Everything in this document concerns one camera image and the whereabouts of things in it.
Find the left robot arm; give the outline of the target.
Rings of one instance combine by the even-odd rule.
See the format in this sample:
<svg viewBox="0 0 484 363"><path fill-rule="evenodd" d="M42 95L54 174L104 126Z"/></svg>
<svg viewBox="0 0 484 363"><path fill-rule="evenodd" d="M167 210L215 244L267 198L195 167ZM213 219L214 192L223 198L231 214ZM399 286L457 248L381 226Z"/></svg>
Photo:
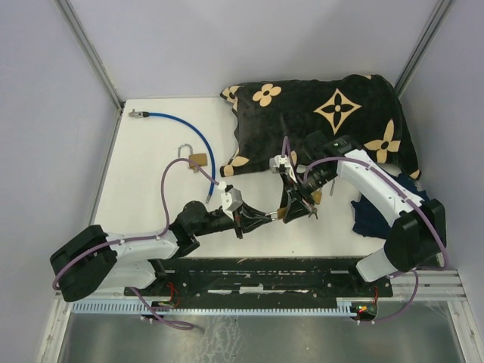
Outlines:
<svg viewBox="0 0 484 363"><path fill-rule="evenodd" d="M234 231L243 237L274 218L242 203L228 215L223 208L208 211L191 201L166 230L141 235L108 234L90 225L50 257L52 287L71 303L103 289L134 287L161 294L167 286L163 260L185 257L200 246L199 236Z"/></svg>

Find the small brass padlock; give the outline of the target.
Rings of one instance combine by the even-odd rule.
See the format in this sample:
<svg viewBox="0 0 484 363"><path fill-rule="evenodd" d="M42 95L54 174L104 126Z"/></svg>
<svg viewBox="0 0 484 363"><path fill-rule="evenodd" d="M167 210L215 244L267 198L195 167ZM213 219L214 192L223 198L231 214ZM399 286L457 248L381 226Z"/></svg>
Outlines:
<svg viewBox="0 0 484 363"><path fill-rule="evenodd" d="M265 215L270 218L272 221L283 219L286 215L286 208L278 208L273 212L266 213Z"/></svg>

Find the brass padlock with key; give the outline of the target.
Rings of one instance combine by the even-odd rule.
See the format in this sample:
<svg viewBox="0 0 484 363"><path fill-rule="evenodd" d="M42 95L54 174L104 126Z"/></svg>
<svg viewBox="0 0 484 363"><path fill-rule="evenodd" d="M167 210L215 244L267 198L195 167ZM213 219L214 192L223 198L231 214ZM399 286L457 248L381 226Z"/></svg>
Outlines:
<svg viewBox="0 0 484 363"><path fill-rule="evenodd" d="M208 166L208 159L205 153L198 153L194 152L193 147L190 144L181 144L178 146L177 150L178 158L186 157L190 160L188 168L191 169L193 172L199 172L199 167Z"/></svg>

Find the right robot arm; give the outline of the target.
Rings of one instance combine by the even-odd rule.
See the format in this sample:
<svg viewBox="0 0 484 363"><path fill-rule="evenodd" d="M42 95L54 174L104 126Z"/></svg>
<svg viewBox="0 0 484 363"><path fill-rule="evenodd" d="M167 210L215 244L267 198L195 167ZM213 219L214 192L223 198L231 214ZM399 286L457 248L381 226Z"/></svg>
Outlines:
<svg viewBox="0 0 484 363"><path fill-rule="evenodd" d="M303 151L310 163L302 175L296 172L288 138L269 162L284 185L283 222L314 214L313 192L340 177L360 191L390 228L383 247L349 268L350 292L364 296L381 278L421 268L437 254L448 258L445 208L437 199L424 200L403 188L349 136L328 141L314 132L304 140Z"/></svg>

